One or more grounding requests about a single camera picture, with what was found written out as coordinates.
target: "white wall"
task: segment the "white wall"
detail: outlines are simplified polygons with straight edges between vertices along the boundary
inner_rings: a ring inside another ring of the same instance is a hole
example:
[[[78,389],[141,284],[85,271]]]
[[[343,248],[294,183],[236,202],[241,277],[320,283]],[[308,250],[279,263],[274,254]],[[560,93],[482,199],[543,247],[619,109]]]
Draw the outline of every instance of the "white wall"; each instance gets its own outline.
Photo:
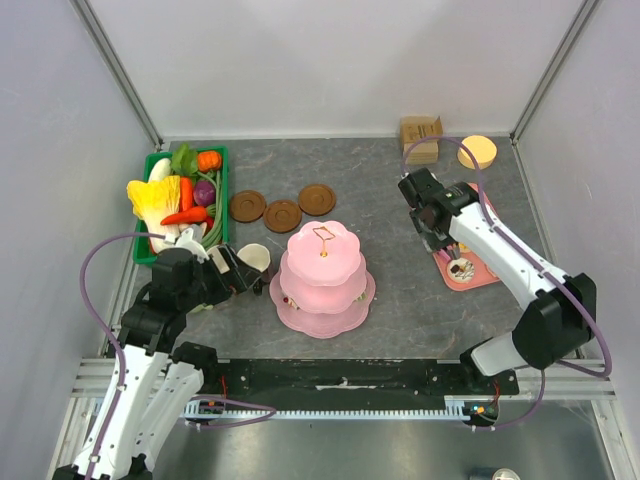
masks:
[[[515,125],[580,0],[92,0],[165,136]]]
[[[598,286],[613,379],[640,440],[640,3],[602,2],[521,142],[560,265]]]
[[[70,2],[5,2],[0,19],[0,478],[44,479],[98,330],[84,255],[132,225],[125,193],[151,145]],[[124,245],[90,267],[104,311]]]

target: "cardboard box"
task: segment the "cardboard box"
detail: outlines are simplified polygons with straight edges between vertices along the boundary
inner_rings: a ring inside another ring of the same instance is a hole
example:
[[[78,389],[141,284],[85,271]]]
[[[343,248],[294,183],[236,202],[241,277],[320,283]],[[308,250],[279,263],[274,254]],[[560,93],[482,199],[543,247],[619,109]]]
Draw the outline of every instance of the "cardboard box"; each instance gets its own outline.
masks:
[[[430,135],[442,135],[440,117],[411,116],[400,121],[400,142],[402,153],[421,138]],[[438,161],[438,141],[421,143],[409,154],[407,165],[425,165]]]

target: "gray table surface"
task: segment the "gray table surface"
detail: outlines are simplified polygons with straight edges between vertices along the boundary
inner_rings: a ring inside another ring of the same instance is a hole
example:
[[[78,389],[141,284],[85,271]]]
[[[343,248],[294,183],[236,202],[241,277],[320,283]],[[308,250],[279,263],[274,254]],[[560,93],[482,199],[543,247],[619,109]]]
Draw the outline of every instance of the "gray table surface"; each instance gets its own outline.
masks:
[[[494,138],[498,156],[484,170],[487,195],[500,218],[534,250],[542,253],[531,207],[508,138]],[[246,293],[209,312],[189,315],[178,339],[215,347],[234,358],[457,358],[468,347],[515,326],[521,312],[501,284],[454,292],[443,282],[408,216],[398,190],[401,153],[395,138],[235,140],[230,151],[230,195],[251,189],[267,203],[289,198],[310,183],[336,192],[335,209],[320,220],[337,220],[360,238],[377,291],[367,320],[351,332],[318,340],[280,322],[268,292]],[[462,167],[456,148],[441,142],[432,171],[445,184],[475,181]],[[313,220],[303,216],[302,224]],[[261,243],[276,265],[290,234],[269,231],[262,220],[231,222],[231,244]],[[137,291],[150,279],[138,269]]]

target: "gold handle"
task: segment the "gold handle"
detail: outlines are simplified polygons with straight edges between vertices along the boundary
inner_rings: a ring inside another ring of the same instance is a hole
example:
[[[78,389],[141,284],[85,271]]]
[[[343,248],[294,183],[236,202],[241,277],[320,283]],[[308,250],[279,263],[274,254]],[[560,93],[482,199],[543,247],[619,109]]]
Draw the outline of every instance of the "gold handle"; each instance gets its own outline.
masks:
[[[331,236],[330,237],[324,237],[320,233],[318,233],[319,230],[323,230],[323,231],[327,232]],[[315,233],[320,238],[320,240],[322,240],[322,251],[320,252],[320,256],[324,258],[327,255],[329,255],[327,253],[327,241],[328,240],[333,240],[334,238],[336,238],[336,236],[331,230],[329,230],[327,227],[324,227],[324,226],[323,227],[314,228],[313,229],[313,233]]]

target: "brown coaster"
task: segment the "brown coaster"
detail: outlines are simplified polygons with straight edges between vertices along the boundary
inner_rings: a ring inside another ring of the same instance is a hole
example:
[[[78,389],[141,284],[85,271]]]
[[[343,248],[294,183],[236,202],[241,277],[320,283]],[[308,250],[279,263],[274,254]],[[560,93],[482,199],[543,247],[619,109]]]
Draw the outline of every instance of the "brown coaster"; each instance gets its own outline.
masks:
[[[298,205],[308,215],[326,215],[336,206],[336,194],[330,187],[321,183],[308,185],[300,191]]]
[[[231,197],[229,213],[236,222],[250,223],[259,219],[267,202],[260,192],[244,190]]]
[[[276,233],[287,233],[300,225],[302,212],[291,200],[276,200],[264,211],[264,224]]]

